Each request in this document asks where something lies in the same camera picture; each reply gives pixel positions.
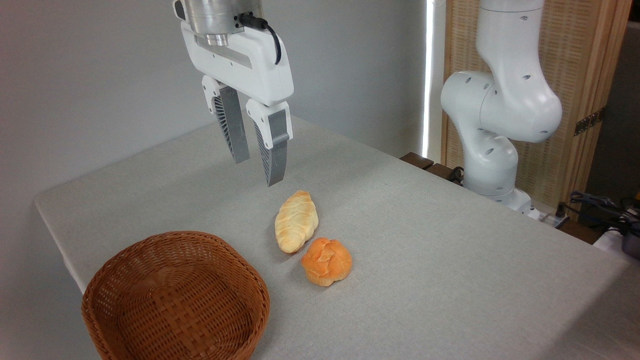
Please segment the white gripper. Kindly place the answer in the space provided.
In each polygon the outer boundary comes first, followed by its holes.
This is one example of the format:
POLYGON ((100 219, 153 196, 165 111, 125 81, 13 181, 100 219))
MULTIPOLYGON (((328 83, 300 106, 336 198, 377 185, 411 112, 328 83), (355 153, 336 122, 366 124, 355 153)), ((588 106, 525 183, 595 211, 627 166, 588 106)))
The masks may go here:
POLYGON ((209 112, 217 119, 234 162, 250 158, 240 91, 250 97, 246 110, 254 121, 267 186, 281 182, 287 143, 293 138, 285 100, 293 95, 294 84, 285 45, 280 45, 281 59, 275 64, 277 53, 269 32, 247 28, 228 35, 228 45, 219 47, 207 44, 188 23, 181 27, 190 59, 204 74, 201 84, 209 112))

